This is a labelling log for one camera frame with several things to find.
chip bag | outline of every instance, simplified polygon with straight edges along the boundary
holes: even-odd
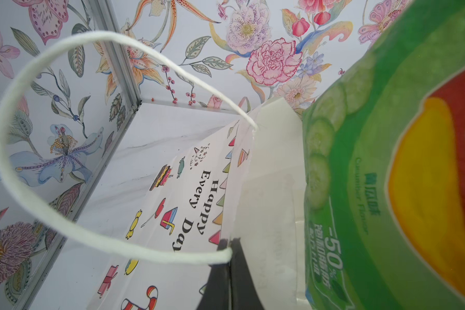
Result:
[[[465,0],[416,0],[303,117],[314,309],[465,309]]]

white gift bag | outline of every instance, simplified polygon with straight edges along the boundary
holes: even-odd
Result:
[[[134,213],[134,220],[120,239],[78,227],[51,210],[17,180],[4,149],[7,120],[37,72],[59,53],[93,41],[136,46],[243,116],[164,165],[145,202],[127,211]],[[224,309],[309,308],[304,298],[301,132],[301,120],[283,98],[246,115],[221,92],[149,47],[120,34],[95,31],[58,42],[13,80],[0,105],[0,173],[11,195],[39,220],[113,255],[93,291],[90,310],[196,309],[207,285],[224,286]],[[236,262],[229,246],[233,239]],[[231,255],[229,269],[223,263]],[[218,263],[222,267],[208,265]],[[211,268],[229,272],[227,283],[208,283]],[[242,288],[238,279],[249,285]],[[244,294],[246,287],[253,294]]]

marble surface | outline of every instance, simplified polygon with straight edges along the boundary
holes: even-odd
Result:
[[[189,148],[239,116],[143,104],[78,219],[95,232],[123,239],[156,174]],[[83,310],[99,288],[110,256],[68,240],[31,305]]]

lily illustration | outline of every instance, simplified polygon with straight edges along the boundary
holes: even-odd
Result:
[[[169,11],[172,10],[172,14],[170,15],[170,27],[169,27],[169,33],[167,35],[167,40],[166,42],[164,43],[164,45],[162,46],[162,48],[160,49],[160,52],[164,50],[164,48],[167,46],[167,43],[169,43],[169,41],[171,40],[173,34],[174,34],[174,31],[175,31],[175,27],[176,27],[176,21],[177,21],[177,8],[176,8],[176,2],[182,6],[183,8],[187,9],[188,11],[190,11],[191,13],[193,13],[196,17],[198,17],[199,19],[203,19],[203,20],[206,20],[208,22],[212,22],[212,23],[216,23],[216,24],[219,24],[220,22],[218,21],[214,21],[214,20],[211,20],[210,18],[208,18],[207,16],[205,16],[199,9],[197,9],[194,5],[192,5],[191,3],[189,3],[188,1],[186,0],[140,0],[140,2],[138,3],[138,6],[136,8],[136,15],[134,16],[134,21],[133,23],[129,26],[128,30],[133,28],[136,23],[139,21],[141,15],[143,14],[143,8],[150,4],[152,5],[152,11],[150,12],[150,16],[160,16],[161,12],[163,11],[164,7],[165,7],[165,2],[167,2],[167,13],[166,13],[166,17],[164,19],[164,24],[162,25],[159,33],[157,34],[157,36],[155,37],[155,39],[152,40],[152,42],[155,42],[159,37],[160,35],[162,34],[162,32],[164,31],[164,28],[166,27],[166,24],[167,24],[167,18],[168,18],[168,14],[169,14]]]
[[[88,182],[92,172],[85,166],[87,155],[93,154],[100,148],[104,128],[100,128],[98,133],[90,134],[78,147],[75,147],[77,141],[66,125],[51,125],[50,130],[55,135],[48,138],[50,152],[57,157],[44,159],[29,151],[12,154],[9,160],[17,176],[31,187],[44,184],[51,177],[62,183],[67,175],[76,181]],[[79,171],[84,179],[77,177],[74,171]]]
[[[126,24],[124,24],[124,26],[120,29],[120,32],[133,39],[136,39],[136,36],[134,35],[131,29],[128,29],[128,26],[129,21],[127,21]],[[151,48],[155,48],[155,46],[160,44],[143,39],[138,39],[138,41]],[[95,42],[95,48],[102,57],[100,59],[100,64],[97,72],[107,74],[107,84],[105,89],[105,103],[107,103],[109,97],[115,92],[115,89],[117,88],[117,83],[114,75],[112,74],[112,69],[108,64],[109,61],[105,56],[105,50],[102,44],[100,42]],[[147,53],[144,53],[143,51],[136,49],[132,46],[126,46],[126,50],[127,55],[129,56],[129,64],[131,65],[131,69],[133,71],[134,78],[138,87],[143,83],[144,80],[155,81],[160,85],[164,84],[164,80],[160,76],[160,73],[155,69],[159,66],[159,64],[154,59],[151,59]]]

cucumber slice illustration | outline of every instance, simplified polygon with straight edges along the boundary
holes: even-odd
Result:
[[[326,118],[318,118],[308,127],[305,136],[308,155],[322,154],[328,156],[334,142],[334,128]]]
[[[311,209],[323,208],[329,198],[331,171],[327,158],[314,154],[308,158],[308,185],[305,190],[305,199]]]
[[[375,56],[369,52],[341,77],[348,114],[355,113],[367,102],[374,82],[374,65]]]
[[[329,88],[315,104],[312,120],[325,117],[331,122],[334,131],[338,131],[343,121],[345,121],[347,110],[344,90],[341,84],[336,84]]]

